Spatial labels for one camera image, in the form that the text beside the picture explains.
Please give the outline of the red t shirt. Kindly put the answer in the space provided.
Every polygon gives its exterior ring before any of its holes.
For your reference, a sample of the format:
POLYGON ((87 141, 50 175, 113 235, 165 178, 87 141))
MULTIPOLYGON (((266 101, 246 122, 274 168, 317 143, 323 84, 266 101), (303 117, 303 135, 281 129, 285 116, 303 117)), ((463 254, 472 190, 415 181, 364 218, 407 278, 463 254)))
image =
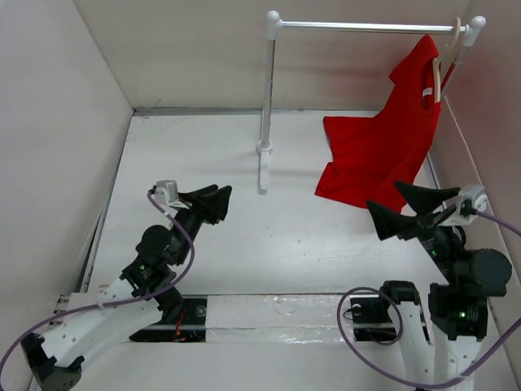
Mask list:
POLYGON ((322 172, 316 196, 358 208, 373 200, 402 210, 406 202, 395 183, 414 181, 440 116, 441 104, 433 92, 438 55, 434 40, 421 37, 391 71, 392 92, 378 114, 324 117, 332 160, 322 172))

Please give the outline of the wooden clothes hanger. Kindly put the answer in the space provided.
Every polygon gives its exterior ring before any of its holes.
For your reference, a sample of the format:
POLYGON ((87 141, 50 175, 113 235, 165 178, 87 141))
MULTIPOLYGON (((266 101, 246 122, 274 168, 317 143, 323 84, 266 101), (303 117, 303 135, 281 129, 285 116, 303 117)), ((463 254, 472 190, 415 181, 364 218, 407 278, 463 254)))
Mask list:
POLYGON ((432 87, 432 95, 433 102, 439 103, 441 101, 441 85, 442 85, 442 77, 441 70, 443 62, 446 60, 448 55, 453 52, 456 44, 458 43, 458 39, 460 36, 460 31, 462 27, 462 21, 459 17, 455 18, 453 21, 453 32, 451 33, 451 41, 444 46, 444 49, 439 53, 439 55, 432 60, 432 70, 433 70, 433 81, 434 86, 432 87))

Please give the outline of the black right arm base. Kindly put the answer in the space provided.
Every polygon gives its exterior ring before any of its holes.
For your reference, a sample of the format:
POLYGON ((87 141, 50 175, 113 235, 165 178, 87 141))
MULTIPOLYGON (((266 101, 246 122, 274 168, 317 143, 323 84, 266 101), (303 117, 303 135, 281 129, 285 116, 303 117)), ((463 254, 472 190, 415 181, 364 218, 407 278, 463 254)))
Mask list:
POLYGON ((348 308, 343 316, 352 325, 357 342, 390 344, 396 338, 396 329, 387 311, 389 304, 370 293, 353 294, 348 297, 348 308))

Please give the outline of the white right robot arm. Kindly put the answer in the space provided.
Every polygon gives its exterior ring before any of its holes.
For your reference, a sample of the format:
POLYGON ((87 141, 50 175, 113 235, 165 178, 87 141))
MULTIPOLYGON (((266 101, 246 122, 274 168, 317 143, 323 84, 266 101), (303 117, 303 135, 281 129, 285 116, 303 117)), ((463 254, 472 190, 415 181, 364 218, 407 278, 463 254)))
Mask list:
POLYGON ((405 217, 369 202, 379 238, 417 239, 446 279, 446 284, 432 284, 428 295, 431 321, 444 348, 458 342, 479 344, 487 333, 487 300, 503 297, 512 276, 510 262, 499 251, 465 247, 463 226, 488 203, 484 187, 435 190, 405 182, 395 186, 416 214, 405 217))

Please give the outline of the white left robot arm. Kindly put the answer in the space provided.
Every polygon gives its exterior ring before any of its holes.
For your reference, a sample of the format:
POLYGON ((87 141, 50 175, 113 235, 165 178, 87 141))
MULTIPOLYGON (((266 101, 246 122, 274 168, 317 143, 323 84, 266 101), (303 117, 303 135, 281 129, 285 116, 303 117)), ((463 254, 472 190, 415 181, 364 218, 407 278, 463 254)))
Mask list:
POLYGON ((143 328, 182 316, 182 279, 174 267, 188 270, 202 225, 225 220, 232 188, 216 184, 180 192, 174 181, 158 181, 147 198, 170 222, 152 225, 136 245, 136 257, 104 288, 93 305, 69 310, 66 319, 44 334, 30 332, 20 346, 39 388, 70 390, 82 372, 114 345, 143 328))

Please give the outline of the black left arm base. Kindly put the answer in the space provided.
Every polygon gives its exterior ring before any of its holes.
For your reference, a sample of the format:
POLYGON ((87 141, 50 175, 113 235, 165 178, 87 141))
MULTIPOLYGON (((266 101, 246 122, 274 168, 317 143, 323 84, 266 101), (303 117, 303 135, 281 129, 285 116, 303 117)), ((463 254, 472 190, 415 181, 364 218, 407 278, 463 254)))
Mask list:
POLYGON ((180 314, 174 321, 158 323, 135 332, 129 337, 141 343, 202 343, 206 341, 208 296, 184 297, 180 314))

